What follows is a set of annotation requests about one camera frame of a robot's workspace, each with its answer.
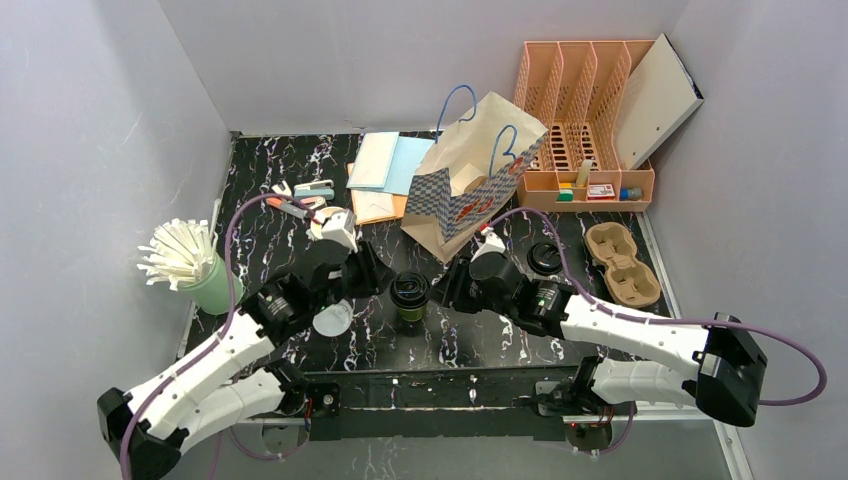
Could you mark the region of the green cup with black lid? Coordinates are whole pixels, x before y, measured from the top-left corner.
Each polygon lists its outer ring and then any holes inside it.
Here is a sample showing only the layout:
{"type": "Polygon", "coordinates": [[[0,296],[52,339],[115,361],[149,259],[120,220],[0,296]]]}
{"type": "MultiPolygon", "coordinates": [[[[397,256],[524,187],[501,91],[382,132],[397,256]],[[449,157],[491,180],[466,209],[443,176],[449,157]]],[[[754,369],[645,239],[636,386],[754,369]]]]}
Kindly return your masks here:
{"type": "Polygon", "coordinates": [[[425,317],[429,289],[429,280],[416,272],[401,272],[394,278],[389,287],[390,298],[403,320],[417,322],[425,317]]]}

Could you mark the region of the blue checkered paper bag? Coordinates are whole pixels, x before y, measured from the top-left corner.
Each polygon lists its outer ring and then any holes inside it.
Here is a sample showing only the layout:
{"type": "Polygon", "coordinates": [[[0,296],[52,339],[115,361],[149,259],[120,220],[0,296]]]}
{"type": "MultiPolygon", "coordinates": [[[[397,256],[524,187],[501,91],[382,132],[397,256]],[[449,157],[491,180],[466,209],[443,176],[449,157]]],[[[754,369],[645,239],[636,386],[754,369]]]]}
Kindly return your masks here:
{"type": "Polygon", "coordinates": [[[402,230],[441,263],[449,262],[515,194],[548,128],[495,92],[452,124],[437,122],[433,145],[412,177],[402,230]]]}

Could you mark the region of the stack of white paper cups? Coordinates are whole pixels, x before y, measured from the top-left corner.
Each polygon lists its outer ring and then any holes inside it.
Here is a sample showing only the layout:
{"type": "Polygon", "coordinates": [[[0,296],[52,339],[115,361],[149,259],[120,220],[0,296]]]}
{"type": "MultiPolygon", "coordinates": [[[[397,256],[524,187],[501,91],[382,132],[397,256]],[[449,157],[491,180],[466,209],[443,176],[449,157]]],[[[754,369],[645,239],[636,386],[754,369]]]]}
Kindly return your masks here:
{"type": "Polygon", "coordinates": [[[321,240],[323,238],[323,226],[332,217],[332,214],[331,208],[323,208],[313,214],[309,224],[309,231],[307,232],[307,236],[311,240],[321,240]]]}

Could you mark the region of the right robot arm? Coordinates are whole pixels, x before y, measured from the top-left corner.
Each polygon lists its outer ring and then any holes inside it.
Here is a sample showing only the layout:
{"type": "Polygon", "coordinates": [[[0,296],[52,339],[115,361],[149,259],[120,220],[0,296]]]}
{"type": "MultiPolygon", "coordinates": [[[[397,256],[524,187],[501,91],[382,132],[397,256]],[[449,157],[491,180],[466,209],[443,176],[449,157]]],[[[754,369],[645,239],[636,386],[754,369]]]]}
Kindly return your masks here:
{"type": "Polygon", "coordinates": [[[549,279],[530,279],[507,257],[460,257],[430,290],[463,313],[486,310],[529,334],[606,345],[634,361],[586,357],[572,379],[541,396],[549,409],[596,411],[629,402],[692,406],[714,420],[754,425],[767,358],[738,322],[688,328],[666,317],[638,322],[631,310],[584,297],[549,279]]]}

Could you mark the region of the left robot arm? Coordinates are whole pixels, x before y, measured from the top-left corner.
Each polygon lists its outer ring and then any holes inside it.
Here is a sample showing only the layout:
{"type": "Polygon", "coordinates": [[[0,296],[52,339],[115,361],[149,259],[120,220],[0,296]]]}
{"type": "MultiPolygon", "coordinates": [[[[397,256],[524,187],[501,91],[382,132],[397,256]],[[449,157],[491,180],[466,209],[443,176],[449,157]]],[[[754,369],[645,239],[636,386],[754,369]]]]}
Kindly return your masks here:
{"type": "Polygon", "coordinates": [[[236,376],[342,301],[382,294],[395,276],[370,243],[318,240],[235,306],[227,324],[171,367],[97,400],[101,434],[125,479],[160,479],[189,449],[250,417],[299,414],[308,382],[285,359],[236,376]]]}

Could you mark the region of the clear plastic cup lid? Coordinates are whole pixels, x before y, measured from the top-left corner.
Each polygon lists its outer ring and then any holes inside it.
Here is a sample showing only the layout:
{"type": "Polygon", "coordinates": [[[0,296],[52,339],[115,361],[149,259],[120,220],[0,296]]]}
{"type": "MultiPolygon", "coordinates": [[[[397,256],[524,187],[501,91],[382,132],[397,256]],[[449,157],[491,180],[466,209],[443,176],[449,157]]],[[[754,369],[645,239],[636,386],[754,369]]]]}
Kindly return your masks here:
{"type": "Polygon", "coordinates": [[[320,335],[334,338],[349,330],[353,322],[353,307],[345,299],[328,306],[313,318],[313,329],[320,335]]]}

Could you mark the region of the black cup lid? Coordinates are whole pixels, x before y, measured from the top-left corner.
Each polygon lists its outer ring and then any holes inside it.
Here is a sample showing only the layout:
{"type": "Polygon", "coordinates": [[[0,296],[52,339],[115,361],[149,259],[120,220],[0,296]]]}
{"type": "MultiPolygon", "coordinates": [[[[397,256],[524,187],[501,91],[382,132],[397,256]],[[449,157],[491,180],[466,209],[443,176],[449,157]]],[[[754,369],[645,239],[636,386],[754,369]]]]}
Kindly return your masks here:
{"type": "Polygon", "coordinates": [[[530,269],[541,276],[553,276],[563,270],[559,249],[552,242],[534,244],[528,250],[526,259],[530,269]]]}

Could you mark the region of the pink white mini stapler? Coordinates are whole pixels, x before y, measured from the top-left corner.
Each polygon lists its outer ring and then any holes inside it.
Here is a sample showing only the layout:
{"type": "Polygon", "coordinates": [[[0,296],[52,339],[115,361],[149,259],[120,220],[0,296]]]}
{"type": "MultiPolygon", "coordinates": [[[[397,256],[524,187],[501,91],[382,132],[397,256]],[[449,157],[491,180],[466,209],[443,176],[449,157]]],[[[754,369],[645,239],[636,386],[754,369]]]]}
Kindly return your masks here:
{"type": "Polygon", "coordinates": [[[300,199],[300,203],[307,210],[321,210],[327,206],[327,200],[322,196],[312,196],[300,199]]]}

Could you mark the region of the green cup of straws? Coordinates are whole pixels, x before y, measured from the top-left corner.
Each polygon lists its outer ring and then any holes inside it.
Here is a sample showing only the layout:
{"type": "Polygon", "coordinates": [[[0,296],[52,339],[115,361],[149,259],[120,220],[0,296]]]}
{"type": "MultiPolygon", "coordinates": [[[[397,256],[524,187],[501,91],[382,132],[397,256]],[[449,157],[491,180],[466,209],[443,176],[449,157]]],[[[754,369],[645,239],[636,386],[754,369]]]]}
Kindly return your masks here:
{"type": "Polygon", "coordinates": [[[155,228],[137,268],[146,283],[165,283],[174,292],[186,294],[197,308],[210,315],[228,312],[230,293],[241,300],[244,286],[217,253],[206,220],[174,218],[155,228]]]}

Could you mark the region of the white staple remover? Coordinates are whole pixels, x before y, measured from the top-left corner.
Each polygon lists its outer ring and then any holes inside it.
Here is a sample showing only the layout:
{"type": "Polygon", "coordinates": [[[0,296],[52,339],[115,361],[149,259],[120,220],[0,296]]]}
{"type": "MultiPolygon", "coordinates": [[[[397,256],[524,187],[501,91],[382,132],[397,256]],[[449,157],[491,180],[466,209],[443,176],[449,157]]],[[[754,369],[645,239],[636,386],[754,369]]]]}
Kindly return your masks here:
{"type": "Polygon", "coordinates": [[[291,191],[291,189],[290,189],[290,187],[289,187],[289,185],[287,184],[286,181],[283,181],[280,184],[273,185],[271,187],[271,190],[272,190],[273,193],[278,194],[278,195],[285,195],[285,196],[291,196],[292,195],[292,191],[291,191]]]}

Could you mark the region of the green eraser block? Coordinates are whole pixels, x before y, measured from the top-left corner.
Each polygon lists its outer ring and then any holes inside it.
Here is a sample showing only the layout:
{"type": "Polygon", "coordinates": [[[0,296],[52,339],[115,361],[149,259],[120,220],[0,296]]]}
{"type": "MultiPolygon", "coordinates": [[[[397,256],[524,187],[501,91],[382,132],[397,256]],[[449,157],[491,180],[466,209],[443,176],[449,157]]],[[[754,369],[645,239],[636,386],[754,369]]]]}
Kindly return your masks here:
{"type": "Polygon", "coordinates": [[[557,202],[572,202],[574,200],[574,191],[571,188],[560,189],[556,198],[557,202]]]}

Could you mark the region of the light blue envelope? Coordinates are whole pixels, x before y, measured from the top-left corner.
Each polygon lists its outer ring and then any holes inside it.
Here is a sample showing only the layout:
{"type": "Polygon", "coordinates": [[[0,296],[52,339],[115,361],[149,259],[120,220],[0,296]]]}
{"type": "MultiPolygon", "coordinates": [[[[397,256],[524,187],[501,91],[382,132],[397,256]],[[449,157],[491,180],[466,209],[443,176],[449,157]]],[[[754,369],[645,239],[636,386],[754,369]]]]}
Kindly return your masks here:
{"type": "Polygon", "coordinates": [[[349,174],[347,188],[407,196],[412,178],[432,139],[398,132],[366,133],[349,174]]]}

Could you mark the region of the peach desk file organizer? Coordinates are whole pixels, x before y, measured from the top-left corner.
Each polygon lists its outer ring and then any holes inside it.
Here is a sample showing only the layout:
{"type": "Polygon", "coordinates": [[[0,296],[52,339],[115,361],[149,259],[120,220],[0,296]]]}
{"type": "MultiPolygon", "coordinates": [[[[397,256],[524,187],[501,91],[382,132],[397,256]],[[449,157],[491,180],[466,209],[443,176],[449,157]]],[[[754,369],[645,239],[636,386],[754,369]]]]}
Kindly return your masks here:
{"type": "Polygon", "coordinates": [[[626,82],[650,40],[527,41],[513,104],[540,120],[548,138],[517,188],[518,203],[544,212],[643,212],[652,201],[650,164],[620,167],[613,131],[626,82]],[[615,200],[588,201],[591,184],[612,184],[615,200]],[[639,201],[621,201],[640,187],[639,201]],[[560,189],[572,202],[557,202],[560,189]]]}

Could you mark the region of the white board binder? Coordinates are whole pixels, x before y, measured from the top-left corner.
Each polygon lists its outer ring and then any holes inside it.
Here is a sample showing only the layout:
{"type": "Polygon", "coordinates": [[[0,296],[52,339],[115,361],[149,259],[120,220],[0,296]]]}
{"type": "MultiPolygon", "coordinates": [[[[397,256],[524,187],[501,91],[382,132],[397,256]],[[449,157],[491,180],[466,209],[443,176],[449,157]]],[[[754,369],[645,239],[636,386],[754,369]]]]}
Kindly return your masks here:
{"type": "Polygon", "coordinates": [[[639,168],[703,101],[677,50],[661,34],[626,82],[613,131],[620,167],[639,168]]]}

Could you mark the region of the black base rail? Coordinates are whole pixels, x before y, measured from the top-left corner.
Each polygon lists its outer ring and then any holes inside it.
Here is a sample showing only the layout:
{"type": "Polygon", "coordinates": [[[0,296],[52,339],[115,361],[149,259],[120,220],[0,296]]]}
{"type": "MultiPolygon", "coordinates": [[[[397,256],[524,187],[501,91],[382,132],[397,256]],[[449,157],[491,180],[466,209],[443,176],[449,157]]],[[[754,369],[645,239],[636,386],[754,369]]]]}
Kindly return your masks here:
{"type": "Polygon", "coordinates": [[[573,366],[365,370],[306,375],[311,438],[531,437],[608,443],[624,405],[568,403],[573,366]]]}

